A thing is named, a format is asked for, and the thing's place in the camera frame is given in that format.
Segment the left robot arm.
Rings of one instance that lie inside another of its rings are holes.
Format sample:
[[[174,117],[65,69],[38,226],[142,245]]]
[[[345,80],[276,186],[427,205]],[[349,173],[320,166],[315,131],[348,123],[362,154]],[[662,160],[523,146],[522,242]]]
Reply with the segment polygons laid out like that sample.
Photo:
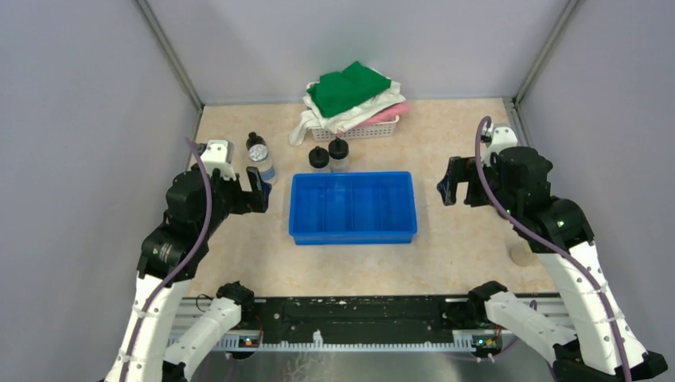
[[[131,316],[106,381],[188,381],[230,329],[260,322],[253,291],[227,283],[178,341],[168,343],[210,237],[232,214],[267,211],[271,185],[255,167],[246,175],[249,191],[238,177],[225,179],[219,170],[205,176],[197,166],[173,179],[162,222],[142,242]]]

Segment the blue plastic divided tray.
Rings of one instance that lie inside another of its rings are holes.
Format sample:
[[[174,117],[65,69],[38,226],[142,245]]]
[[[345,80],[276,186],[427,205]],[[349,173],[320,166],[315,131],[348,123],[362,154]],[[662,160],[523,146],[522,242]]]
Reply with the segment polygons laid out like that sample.
[[[288,232],[297,245],[409,244],[418,232],[412,175],[297,173]]]

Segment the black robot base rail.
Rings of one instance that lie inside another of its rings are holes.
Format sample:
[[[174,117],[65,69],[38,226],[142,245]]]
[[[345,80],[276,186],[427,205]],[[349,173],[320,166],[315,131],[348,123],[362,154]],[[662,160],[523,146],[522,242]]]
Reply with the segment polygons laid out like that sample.
[[[216,351],[474,352],[500,349],[508,330],[472,318],[451,295],[257,298],[252,318],[229,330]]]

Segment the black-capped squeeze bottle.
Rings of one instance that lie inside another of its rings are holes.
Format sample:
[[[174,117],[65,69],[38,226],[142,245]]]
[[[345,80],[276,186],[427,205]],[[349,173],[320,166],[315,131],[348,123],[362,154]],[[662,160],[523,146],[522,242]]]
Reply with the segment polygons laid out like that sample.
[[[349,144],[347,141],[336,137],[328,145],[330,168],[334,173],[347,172],[349,170]]]
[[[315,173],[330,173],[330,155],[327,149],[316,146],[308,154],[310,169]]]

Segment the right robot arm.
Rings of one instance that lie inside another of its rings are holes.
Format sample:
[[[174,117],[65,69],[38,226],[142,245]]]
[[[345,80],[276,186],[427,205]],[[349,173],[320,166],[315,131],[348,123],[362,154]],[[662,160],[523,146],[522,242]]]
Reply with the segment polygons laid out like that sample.
[[[572,321],[559,327],[532,307],[517,304],[496,281],[469,293],[466,316],[478,328],[492,323],[535,349],[558,381],[640,381],[664,373],[665,358],[631,331],[599,263],[595,235],[583,210],[552,195],[552,163],[531,147],[510,147],[478,158],[450,158],[438,183],[445,205],[457,200],[494,207],[544,265]]]

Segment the silver-lidded clear shaker bottle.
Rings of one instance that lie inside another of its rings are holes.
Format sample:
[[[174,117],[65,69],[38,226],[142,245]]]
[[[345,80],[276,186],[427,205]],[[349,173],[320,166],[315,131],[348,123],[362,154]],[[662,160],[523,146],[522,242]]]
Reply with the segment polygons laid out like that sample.
[[[255,144],[248,149],[248,157],[259,171],[262,181],[274,185],[277,182],[277,171],[269,149],[264,144]]]

